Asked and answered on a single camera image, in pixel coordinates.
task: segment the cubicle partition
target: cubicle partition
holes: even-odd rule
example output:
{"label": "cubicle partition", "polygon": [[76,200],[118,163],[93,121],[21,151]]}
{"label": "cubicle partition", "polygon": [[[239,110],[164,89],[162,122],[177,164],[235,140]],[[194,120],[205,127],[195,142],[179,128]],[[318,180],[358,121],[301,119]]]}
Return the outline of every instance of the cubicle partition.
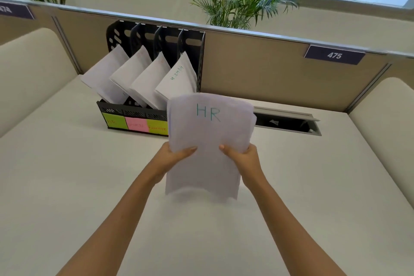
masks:
{"label": "cubicle partition", "polygon": [[[108,53],[106,28],[116,20],[128,20],[205,32],[202,92],[350,111],[384,78],[395,76],[414,88],[414,55],[410,54],[25,0],[13,2],[27,4],[35,19],[0,15],[0,24],[6,27],[0,43],[39,27],[50,28],[58,34],[78,73],[86,72]],[[357,52],[363,57],[356,63],[305,58],[310,45]]]}

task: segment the desk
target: desk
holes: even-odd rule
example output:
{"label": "desk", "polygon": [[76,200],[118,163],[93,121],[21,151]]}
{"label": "desk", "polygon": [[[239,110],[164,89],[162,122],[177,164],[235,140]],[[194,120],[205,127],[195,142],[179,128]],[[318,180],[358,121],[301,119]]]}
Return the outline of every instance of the desk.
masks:
{"label": "desk", "polygon": [[[79,77],[0,139],[0,274],[54,275],[166,138],[108,130]],[[264,173],[350,275],[412,275],[414,210],[345,113],[312,113],[322,136],[255,128]],[[152,191],[119,275],[288,275],[247,188]]]}

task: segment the person's left arm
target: person's left arm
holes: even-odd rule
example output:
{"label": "person's left arm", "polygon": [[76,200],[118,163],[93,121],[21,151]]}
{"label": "person's left arm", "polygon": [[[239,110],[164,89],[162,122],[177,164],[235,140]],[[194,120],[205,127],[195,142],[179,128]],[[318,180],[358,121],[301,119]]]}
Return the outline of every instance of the person's left arm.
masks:
{"label": "person's left arm", "polygon": [[116,276],[152,188],[196,149],[173,153],[168,142],[164,143],[109,216],[57,276]]}

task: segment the white paper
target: white paper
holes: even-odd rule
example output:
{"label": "white paper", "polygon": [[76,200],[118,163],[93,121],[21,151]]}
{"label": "white paper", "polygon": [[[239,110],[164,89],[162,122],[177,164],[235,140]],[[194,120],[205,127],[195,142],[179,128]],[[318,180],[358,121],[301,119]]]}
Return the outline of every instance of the white paper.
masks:
{"label": "white paper", "polygon": [[182,54],[177,63],[164,76],[155,91],[166,101],[185,94],[196,92],[197,81],[193,74],[189,74],[188,68],[193,70],[186,53]]}
{"label": "white paper", "polygon": [[256,123],[253,106],[231,97],[194,93],[168,101],[167,118],[171,150],[198,149],[167,173],[166,194],[197,187],[236,199],[240,174],[219,145],[247,150]]}
{"label": "white paper", "polygon": [[167,101],[155,92],[155,88],[170,70],[171,67],[160,52],[158,57],[132,82],[130,89],[152,108],[166,110]]}
{"label": "white paper", "polygon": [[146,107],[147,103],[135,94],[135,91],[131,90],[130,86],[151,63],[152,60],[149,57],[147,49],[144,46],[141,46],[141,48],[110,77],[112,82],[121,87],[125,93],[131,96],[142,107]]}
{"label": "white paper", "polygon": [[94,89],[106,102],[123,104],[128,95],[110,80],[111,75],[129,59],[123,48],[118,45],[91,69],[81,76],[81,81]]}

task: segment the desk number plate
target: desk number plate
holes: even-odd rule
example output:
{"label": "desk number plate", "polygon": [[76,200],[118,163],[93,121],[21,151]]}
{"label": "desk number plate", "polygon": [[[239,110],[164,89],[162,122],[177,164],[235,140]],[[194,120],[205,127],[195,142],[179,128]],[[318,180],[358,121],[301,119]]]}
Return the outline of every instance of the desk number plate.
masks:
{"label": "desk number plate", "polygon": [[0,15],[10,17],[21,17],[23,19],[34,19],[33,14],[26,5],[17,3],[0,2]]}
{"label": "desk number plate", "polygon": [[340,62],[343,64],[357,65],[365,56],[364,52],[353,52],[350,50],[328,48],[310,45],[305,54],[305,58]]}

